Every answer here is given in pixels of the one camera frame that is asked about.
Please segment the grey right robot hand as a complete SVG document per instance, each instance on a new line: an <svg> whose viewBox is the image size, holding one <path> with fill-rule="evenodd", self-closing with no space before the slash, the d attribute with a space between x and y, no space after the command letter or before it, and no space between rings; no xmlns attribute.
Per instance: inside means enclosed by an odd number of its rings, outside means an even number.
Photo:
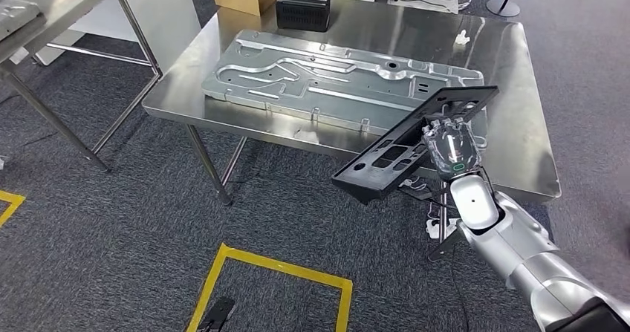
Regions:
<svg viewBox="0 0 630 332"><path fill-rule="evenodd" d="M450 183L481 171L481 154L462 118L433 120L423 127L423 142L442 181Z"/></svg>

